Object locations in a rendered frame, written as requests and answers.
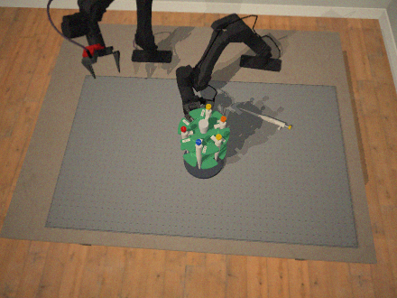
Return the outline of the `white pipette with blue button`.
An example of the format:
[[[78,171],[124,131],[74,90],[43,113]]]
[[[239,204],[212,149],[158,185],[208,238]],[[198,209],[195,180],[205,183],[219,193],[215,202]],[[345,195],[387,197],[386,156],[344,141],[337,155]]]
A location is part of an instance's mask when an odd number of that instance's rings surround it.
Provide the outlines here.
[[[196,156],[197,156],[197,161],[198,161],[198,168],[200,169],[201,167],[201,151],[202,151],[202,141],[203,139],[197,139],[196,140]]]

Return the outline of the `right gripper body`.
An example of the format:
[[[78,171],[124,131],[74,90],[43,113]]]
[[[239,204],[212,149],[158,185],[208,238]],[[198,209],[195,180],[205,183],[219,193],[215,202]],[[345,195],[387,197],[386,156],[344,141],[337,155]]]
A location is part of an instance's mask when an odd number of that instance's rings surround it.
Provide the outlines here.
[[[91,56],[94,56],[95,49],[96,49],[96,51],[99,54],[98,57],[107,56],[107,55],[115,54],[115,53],[119,52],[119,51],[113,52],[113,49],[114,49],[113,46],[108,47],[107,49],[105,49],[106,46],[105,46],[105,42],[104,42],[102,33],[95,34],[95,37],[92,37],[91,34],[87,35],[86,37],[87,37],[87,40],[88,40],[88,45],[90,45],[90,46],[87,46],[85,48],[87,48],[89,50]],[[93,45],[93,44],[95,44],[95,45]],[[88,57],[88,55],[86,53],[86,50],[83,51],[83,55],[82,56],[83,57]]]

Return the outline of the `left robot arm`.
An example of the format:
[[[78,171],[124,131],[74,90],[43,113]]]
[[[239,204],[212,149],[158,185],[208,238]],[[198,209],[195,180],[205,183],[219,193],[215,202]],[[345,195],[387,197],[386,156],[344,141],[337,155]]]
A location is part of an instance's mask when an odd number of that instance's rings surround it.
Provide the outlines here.
[[[186,88],[194,88],[199,92],[208,87],[212,70],[222,51],[230,42],[243,42],[249,48],[253,48],[251,50],[256,54],[256,58],[255,56],[241,55],[240,67],[277,72],[281,70],[282,61],[271,59],[272,54],[270,51],[272,48],[266,42],[261,42],[259,37],[242,19],[232,23],[238,19],[240,17],[237,14],[230,14],[212,23],[211,28],[213,32],[211,39],[199,61],[205,57],[204,60],[200,64],[199,62],[196,64],[198,66],[195,70],[190,65],[186,67],[181,66],[176,69],[176,79],[180,93]],[[226,25],[227,27],[223,29],[225,31],[221,30],[217,34],[218,29],[222,29]],[[224,34],[222,34],[223,32]]]

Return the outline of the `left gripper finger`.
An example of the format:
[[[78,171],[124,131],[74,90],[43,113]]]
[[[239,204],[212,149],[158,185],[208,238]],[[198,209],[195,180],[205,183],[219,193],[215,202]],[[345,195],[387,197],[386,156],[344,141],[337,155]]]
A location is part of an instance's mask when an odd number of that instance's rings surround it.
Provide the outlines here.
[[[184,105],[184,109],[187,111],[187,113],[189,113],[192,108],[196,107],[200,108],[200,101]]]
[[[191,123],[192,122],[192,120],[190,119],[191,118],[191,116],[189,115],[189,114],[187,114],[187,115],[184,115],[185,116],[185,118]]]

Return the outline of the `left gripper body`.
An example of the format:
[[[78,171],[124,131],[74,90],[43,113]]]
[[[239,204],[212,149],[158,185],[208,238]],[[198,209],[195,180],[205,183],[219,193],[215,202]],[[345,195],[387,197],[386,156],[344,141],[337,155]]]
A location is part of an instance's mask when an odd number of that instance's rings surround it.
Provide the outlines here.
[[[212,101],[211,99],[205,99],[203,97],[199,97],[198,95],[195,96],[195,93],[192,88],[186,88],[180,94],[181,94],[181,99],[182,99],[182,106],[189,104],[189,103],[198,102],[198,101],[200,101],[200,105],[202,105],[202,104],[205,105],[206,100]],[[192,97],[192,98],[189,98],[189,97]],[[185,99],[183,99],[183,98],[185,98]],[[183,112],[184,112],[184,115],[188,114],[187,111],[184,109],[184,107],[183,107]]]

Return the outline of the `white pipette with yellow button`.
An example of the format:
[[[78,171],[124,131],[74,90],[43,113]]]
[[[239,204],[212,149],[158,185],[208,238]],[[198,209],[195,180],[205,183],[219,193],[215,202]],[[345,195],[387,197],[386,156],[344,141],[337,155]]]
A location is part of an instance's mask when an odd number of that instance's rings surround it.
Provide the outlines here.
[[[205,119],[208,121],[208,119],[211,117],[211,105],[210,104],[206,104],[206,115],[205,115]]]
[[[216,137],[214,137],[213,135],[210,137],[210,139],[213,140],[215,142],[215,145],[219,148],[219,151],[215,153],[215,161],[217,160],[218,154],[220,152],[221,141],[222,141],[221,138],[222,138],[221,134],[217,134]]]

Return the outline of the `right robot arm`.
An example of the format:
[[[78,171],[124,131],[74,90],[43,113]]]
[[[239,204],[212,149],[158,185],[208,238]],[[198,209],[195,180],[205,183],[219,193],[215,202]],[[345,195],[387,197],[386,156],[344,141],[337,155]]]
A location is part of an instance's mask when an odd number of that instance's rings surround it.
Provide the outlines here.
[[[101,33],[98,22],[102,21],[103,14],[114,1],[78,0],[79,13],[62,17],[62,33],[70,39],[90,34],[95,37],[95,34]],[[154,43],[154,36],[152,35],[152,0],[136,0],[136,7],[137,30],[134,40],[143,50],[133,50],[132,62],[171,63],[172,51],[157,51],[158,46]],[[95,64],[97,63],[97,56],[98,52],[95,49],[94,56],[91,56],[91,58],[83,57],[82,60],[87,65]]]

